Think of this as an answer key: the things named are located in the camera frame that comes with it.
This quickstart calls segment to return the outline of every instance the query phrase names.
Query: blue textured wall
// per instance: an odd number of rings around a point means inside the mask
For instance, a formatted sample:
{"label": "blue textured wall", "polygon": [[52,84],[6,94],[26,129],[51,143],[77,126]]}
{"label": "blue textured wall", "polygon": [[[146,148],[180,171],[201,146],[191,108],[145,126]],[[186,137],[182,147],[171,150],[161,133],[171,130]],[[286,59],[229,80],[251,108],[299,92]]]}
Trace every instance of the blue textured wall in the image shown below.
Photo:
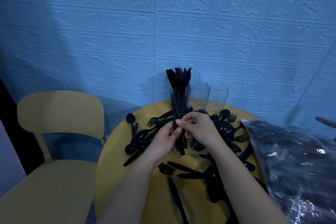
{"label": "blue textured wall", "polygon": [[296,117],[314,108],[335,117],[336,69],[321,64],[336,40],[336,0],[0,2],[0,76],[16,102],[38,90],[87,92],[102,100],[110,132],[162,99],[166,68],[192,66],[225,82],[227,103],[268,120],[285,121],[304,92],[313,107]]}

